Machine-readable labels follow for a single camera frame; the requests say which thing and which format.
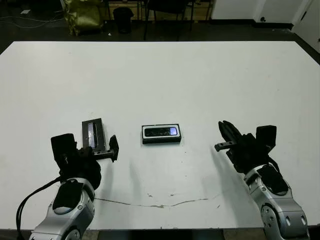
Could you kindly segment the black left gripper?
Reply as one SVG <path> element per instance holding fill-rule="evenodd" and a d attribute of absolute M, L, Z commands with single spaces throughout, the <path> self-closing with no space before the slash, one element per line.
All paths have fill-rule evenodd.
<path fill-rule="evenodd" d="M 105 153 L 94 154 L 92 147 L 88 146 L 61 154 L 59 156 L 59 173 L 63 179 L 86 179 L 96 190 L 102 179 L 98 160 L 111 159 L 114 163 L 118 159 L 118 154 L 119 144 L 114 134 L 109 140 L 109 150 Z"/>

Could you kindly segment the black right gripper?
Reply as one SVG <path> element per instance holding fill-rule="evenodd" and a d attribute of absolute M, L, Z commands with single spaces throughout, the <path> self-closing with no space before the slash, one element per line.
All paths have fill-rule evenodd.
<path fill-rule="evenodd" d="M 227 150 L 226 155 L 238 173 L 248 173 L 253 168 L 273 164 L 268 149 L 251 134 L 241 134 L 229 121 L 218 122 L 218 128 L 225 140 L 214 146 L 217 152 Z"/>

